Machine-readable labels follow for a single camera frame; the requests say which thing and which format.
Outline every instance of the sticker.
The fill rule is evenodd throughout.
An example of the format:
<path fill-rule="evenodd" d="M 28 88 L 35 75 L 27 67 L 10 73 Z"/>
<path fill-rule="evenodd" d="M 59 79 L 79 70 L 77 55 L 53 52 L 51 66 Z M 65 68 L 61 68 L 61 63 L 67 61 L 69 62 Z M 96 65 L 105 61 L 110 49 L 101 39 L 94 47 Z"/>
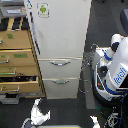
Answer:
<path fill-rule="evenodd" d="M 28 58 L 27 54 L 13 54 L 14 58 Z"/>
<path fill-rule="evenodd" d="M 30 0 L 27 0 L 27 7 L 28 7 L 28 9 L 31 9 L 32 8 L 32 4 L 31 4 L 31 1 Z"/>
<path fill-rule="evenodd" d="M 8 68 L 9 70 L 13 69 L 13 68 Z"/>
<path fill-rule="evenodd" d="M 48 4 L 37 4 L 37 10 L 39 17 L 49 17 Z"/>
<path fill-rule="evenodd" d="M 6 58 L 6 56 L 5 55 L 1 55 L 1 58 Z"/>
<path fill-rule="evenodd" d="M 7 10 L 8 14 L 20 14 L 20 9 L 15 9 L 15 10 Z"/>
<path fill-rule="evenodd" d="M 12 34 L 7 34 L 9 39 L 13 39 L 13 35 Z"/>

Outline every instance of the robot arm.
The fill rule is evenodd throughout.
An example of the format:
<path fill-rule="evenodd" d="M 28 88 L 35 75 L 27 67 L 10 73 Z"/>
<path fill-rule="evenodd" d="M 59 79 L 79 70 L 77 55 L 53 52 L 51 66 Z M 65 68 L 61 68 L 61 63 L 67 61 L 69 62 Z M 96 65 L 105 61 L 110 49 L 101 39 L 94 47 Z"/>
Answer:
<path fill-rule="evenodd" d="M 123 36 L 119 34 L 114 34 L 111 39 L 111 47 L 109 47 L 106 51 L 102 50 L 104 53 L 104 56 L 100 59 L 100 68 L 101 70 L 108 70 L 109 66 L 112 62 L 113 55 L 115 54 L 118 45 L 121 43 L 121 41 L 124 39 Z"/>

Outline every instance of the refrigerator door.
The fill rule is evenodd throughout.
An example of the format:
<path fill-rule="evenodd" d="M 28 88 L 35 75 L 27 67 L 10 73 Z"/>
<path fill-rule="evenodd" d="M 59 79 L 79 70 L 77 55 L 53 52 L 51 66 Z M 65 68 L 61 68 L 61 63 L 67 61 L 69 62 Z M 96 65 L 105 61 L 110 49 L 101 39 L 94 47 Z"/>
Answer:
<path fill-rule="evenodd" d="M 82 56 L 91 0 L 24 0 L 38 59 Z"/>

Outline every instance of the drawer handle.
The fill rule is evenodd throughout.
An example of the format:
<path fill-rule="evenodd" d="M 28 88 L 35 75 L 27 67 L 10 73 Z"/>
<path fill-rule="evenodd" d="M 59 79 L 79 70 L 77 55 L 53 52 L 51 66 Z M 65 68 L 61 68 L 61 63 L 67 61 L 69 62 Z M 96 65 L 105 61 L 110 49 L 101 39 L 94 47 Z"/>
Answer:
<path fill-rule="evenodd" d="M 69 80 L 53 80 L 52 82 L 54 82 L 56 84 L 66 84 L 70 81 Z"/>
<path fill-rule="evenodd" d="M 1 87 L 1 92 L 3 93 L 8 93 L 8 92 L 19 92 L 19 86 L 17 88 L 17 90 L 6 90 L 6 91 L 3 91 L 3 88 L 5 88 L 4 86 Z"/>
<path fill-rule="evenodd" d="M 0 44 L 2 44 L 2 40 L 0 40 Z"/>
<path fill-rule="evenodd" d="M 65 63 L 62 63 L 62 64 L 58 64 L 58 63 L 56 63 L 55 61 L 50 61 L 50 63 L 51 64 L 53 64 L 53 65 L 56 65 L 56 66 L 64 66 L 64 65 L 66 65 L 66 64 L 69 64 L 69 63 L 71 63 L 71 61 L 68 61 L 68 62 L 65 62 Z"/>
<path fill-rule="evenodd" d="M 0 73 L 0 75 L 15 75 L 16 71 L 10 72 L 10 73 Z"/>
<path fill-rule="evenodd" d="M 0 64 L 5 64 L 5 63 L 9 63 L 9 59 L 7 59 L 7 61 L 0 62 Z"/>

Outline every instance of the blue label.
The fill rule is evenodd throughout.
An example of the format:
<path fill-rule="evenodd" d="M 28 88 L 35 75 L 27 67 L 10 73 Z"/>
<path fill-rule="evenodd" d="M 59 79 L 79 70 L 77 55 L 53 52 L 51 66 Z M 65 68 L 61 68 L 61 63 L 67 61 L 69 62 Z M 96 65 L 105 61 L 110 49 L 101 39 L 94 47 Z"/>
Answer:
<path fill-rule="evenodd" d="M 120 68 L 120 72 L 117 74 L 117 77 L 114 78 L 114 81 L 119 85 L 121 83 L 121 81 L 123 80 L 123 78 L 126 75 L 126 70 L 124 68 Z"/>

